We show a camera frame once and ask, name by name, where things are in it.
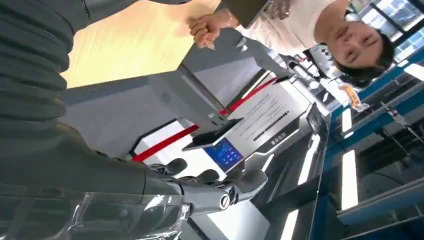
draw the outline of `white shirt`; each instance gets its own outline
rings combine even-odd
[[[336,0],[290,0],[290,15],[283,20],[261,13],[249,29],[235,29],[247,38],[261,42],[282,55],[295,55],[318,43],[315,25],[321,12]]]

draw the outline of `laptop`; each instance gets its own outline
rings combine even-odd
[[[238,22],[248,29],[271,0],[222,0]]]

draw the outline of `blue screen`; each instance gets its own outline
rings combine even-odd
[[[203,149],[224,172],[234,167],[243,159],[240,152],[226,138],[222,139],[215,146],[209,146]]]

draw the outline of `woman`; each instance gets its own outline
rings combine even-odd
[[[284,9],[283,3],[289,2],[289,8]],[[223,9],[191,22],[190,33],[203,48],[218,38],[221,29],[235,28],[282,55],[326,44],[336,66],[360,88],[392,64],[395,51],[387,36],[362,22],[345,20],[348,0],[276,0],[274,4],[279,12],[264,11],[249,29]]]

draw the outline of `transparent plastic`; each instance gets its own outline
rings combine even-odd
[[[189,215],[181,195],[0,184],[0,240],[174,240]]]

